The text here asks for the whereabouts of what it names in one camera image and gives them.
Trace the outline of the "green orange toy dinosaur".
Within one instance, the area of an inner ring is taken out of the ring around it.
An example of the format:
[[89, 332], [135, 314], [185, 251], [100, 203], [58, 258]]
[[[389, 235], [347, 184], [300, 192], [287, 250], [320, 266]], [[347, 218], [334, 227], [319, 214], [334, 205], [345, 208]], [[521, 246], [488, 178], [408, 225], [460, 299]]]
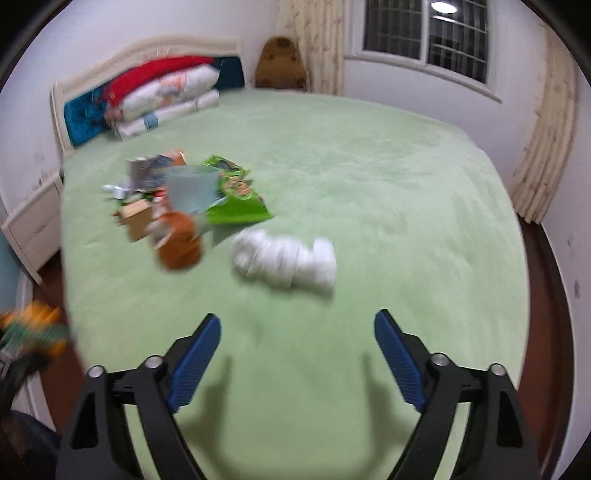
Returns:
[[70, 340], [58, 307], [35, 300], [24, 309], [1, 314], [1, 349], [10, 355], [40, 353], [55, 358]]

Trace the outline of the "small wooden box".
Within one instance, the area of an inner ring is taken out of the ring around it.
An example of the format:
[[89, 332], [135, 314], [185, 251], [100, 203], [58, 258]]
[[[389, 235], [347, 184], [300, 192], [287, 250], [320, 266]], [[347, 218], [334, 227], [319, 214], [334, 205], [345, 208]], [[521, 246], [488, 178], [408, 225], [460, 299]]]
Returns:
[[126, 227], [128, 238], [135, 242], [147, 235], [147, 227], [152, 221], [152, 207], [147, 200], [141, 199], [120, 207], [116, 216]]

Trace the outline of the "torn silver blue snack bag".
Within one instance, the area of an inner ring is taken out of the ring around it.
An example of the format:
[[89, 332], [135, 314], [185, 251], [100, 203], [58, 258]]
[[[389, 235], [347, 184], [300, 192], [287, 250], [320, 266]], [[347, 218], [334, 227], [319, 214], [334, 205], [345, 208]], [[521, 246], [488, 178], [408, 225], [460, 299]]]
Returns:
[[184, 153], [172, 150], [165, 153], [135, 157], [128, 162], [130, 187], [139, 191], [154, 191], [165, 183], [166, 171], [170, 167], [185, 165]]

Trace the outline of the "white tissue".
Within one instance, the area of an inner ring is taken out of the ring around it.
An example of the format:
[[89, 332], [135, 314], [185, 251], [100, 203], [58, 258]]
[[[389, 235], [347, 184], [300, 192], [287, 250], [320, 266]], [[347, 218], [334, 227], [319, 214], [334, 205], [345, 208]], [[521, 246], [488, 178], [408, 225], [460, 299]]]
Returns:
[[243, 230], [232, 241], [231, 261], [247, 279], [288, 288], [293, 285], [300, 246], [296, 239], [270, 236], [264, 230]]

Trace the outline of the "white paper roll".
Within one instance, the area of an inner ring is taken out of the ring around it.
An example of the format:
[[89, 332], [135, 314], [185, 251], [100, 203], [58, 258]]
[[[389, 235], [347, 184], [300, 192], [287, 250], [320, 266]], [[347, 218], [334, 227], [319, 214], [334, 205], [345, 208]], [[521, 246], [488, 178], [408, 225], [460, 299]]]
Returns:
[[317, 238], [311, 247], [301, 244], [298, 249], [293, 284], [317, 292], [332, 293], [337, 271], [337, 259], [332, 242], [326, 238]]

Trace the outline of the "light blue plastic cup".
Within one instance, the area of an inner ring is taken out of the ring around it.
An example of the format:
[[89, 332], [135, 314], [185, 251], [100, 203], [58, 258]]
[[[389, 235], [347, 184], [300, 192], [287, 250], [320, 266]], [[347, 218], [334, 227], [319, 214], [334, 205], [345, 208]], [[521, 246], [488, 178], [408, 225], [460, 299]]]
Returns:
[[165, 186], [172, 209], [187, 214], [202, 213], [221, 200], [219, 171], [215, 167], [170, 167], [165, 176]]

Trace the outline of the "green snack bag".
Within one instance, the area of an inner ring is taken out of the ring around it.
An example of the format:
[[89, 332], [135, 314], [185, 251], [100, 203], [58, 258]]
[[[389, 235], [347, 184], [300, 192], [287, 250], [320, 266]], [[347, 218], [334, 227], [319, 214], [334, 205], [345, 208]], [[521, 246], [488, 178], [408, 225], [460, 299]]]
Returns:
[[256, 224], [273, 218], [263, 197], [252, 187], [249, 169], [221, 156], [212, 155], [202, 165], [217, 170], [219, 199], [207, 209], [211, 225]]

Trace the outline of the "red white snack wrapper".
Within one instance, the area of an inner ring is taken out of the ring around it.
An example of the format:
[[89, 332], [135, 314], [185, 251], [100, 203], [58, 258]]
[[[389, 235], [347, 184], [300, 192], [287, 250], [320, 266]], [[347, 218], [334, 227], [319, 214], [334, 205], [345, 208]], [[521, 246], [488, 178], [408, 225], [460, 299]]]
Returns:
[[167, 204], [167, 191], [165, 188], [156, 190], [152, 195], [152, 202], [156, 204]]

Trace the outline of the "cream bedside nightstand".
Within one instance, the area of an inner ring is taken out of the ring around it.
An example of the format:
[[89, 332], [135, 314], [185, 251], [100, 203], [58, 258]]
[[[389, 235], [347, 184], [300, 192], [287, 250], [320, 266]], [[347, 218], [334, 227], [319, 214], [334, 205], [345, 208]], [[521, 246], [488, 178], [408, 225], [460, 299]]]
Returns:
[[38, 271], [60, 250], [62, 190], [55, 172], [2, 224], [6, 240], [37, 285], [42, 283]]

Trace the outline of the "cream blue bed headboard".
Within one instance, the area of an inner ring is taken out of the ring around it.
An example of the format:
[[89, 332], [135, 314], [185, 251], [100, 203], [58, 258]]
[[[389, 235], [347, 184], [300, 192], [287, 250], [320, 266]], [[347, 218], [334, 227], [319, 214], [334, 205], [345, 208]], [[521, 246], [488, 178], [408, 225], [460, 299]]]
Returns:
[[155, 36], [133, 42], [86, 71], [55, 82], [50, 102], [60, 156], [66, 158], [76, 149], [64, 114], [71, 100], [96, 91], [109, 108], [117, 107], [125, 96], [158, 77], [221, 57], [242, 58], [242, 40], [191, 34]]

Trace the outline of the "lower floral folded quilt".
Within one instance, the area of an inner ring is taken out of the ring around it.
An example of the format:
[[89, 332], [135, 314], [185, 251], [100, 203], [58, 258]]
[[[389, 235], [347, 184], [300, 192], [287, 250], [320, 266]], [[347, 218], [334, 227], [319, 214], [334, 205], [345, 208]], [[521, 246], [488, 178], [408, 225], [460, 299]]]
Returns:
[[113, 127], [113, 132], [121, 140], [142, 135], [193, 112], [215, 106], [218, 103], [219, 94], [221, 92], [212, 89], [190, 101], [159, 108], [133, 121], [118, 123]]

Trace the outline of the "right floral curtain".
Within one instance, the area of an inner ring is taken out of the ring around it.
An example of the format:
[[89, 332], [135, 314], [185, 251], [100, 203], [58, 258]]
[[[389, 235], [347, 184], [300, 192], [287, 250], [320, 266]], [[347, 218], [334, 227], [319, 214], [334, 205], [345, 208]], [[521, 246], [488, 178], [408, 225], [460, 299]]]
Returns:
[[578, 110], [578, 65], [553, 29], [546, 29], [542, 88], [535, 123], [510, 181], [515, 212], [528, 223], [543, 221], [570, 158]]

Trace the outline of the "floral curtain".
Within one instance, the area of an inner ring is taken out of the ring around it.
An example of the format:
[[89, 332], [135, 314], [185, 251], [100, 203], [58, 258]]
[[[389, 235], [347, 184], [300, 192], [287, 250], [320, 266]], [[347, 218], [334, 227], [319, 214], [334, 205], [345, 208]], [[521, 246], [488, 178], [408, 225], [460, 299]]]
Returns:
[[546, 29], [542, 88], [535, 123], [510, 181], [515, 212], [528, 223], [543, 221], [570, 158], [578, 110], [578, 65], [553, 29]]
[[279, 2], [276, 34], [297, 44], [312, 93], [342, 96], [345, 7], [344, 0]]

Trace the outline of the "green bed blanket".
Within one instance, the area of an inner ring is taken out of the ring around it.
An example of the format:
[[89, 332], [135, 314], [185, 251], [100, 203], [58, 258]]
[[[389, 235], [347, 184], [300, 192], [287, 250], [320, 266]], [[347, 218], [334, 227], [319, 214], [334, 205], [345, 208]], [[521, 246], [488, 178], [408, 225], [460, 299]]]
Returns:
[[[270, 218], [201, 228], [204, 254], [164, 268], [131, 241], [108, 187], [172, 149], [246, 171]], [[207, 314], [221, 344], [176, 414], [211, 479], [383, 479], [419, 415], [374, 335], [387, 309], [457, 364], [522, 373], [528, 280], [520, 228], [491, 160], [462, 130], [342, 97], [262, 90], [63, 165], [62, 258], [78, 355], [138, 366]]]

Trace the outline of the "red folded blanket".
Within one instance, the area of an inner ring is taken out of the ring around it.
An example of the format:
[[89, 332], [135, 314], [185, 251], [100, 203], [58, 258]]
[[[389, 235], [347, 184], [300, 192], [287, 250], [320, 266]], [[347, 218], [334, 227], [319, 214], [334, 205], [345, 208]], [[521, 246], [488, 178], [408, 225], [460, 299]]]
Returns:
[[102, 99], [107, 102], [109, 107], [118, 106], [124, 97], [152, 80], [180, 70], [200, 65], [211, 65], [212, 62], [212, 57], [196, 55], [167, 56], [150, 60], [127, 70], [112, 80], [103, 88]]

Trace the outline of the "brown plush bear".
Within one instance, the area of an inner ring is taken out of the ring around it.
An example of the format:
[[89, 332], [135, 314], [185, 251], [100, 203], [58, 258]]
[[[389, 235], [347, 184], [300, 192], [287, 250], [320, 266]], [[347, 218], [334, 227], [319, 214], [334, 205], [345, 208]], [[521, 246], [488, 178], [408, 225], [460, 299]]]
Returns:
[[276, 36], [264, 44], [254, 74], [256, 88], [304, 90], [307, 80], [297, 45], [290, 38]]

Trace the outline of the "barred window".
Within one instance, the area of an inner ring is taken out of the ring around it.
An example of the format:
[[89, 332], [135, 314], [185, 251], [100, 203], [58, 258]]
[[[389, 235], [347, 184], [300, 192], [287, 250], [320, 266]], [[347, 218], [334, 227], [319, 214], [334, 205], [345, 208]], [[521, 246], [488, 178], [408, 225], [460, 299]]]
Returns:
[[417, 71], [500, 102], [492, 1], [348, 1], [345, 58]]

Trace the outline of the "left floral curtain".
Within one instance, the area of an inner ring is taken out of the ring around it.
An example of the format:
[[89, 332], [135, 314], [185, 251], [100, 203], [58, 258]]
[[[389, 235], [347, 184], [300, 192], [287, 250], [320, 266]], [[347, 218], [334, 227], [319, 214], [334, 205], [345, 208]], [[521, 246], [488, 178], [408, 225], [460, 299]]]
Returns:
[[276, 34], [297, 44], [312, 93], [342, 96], [345, 7], [344, 0], [279, 2]]

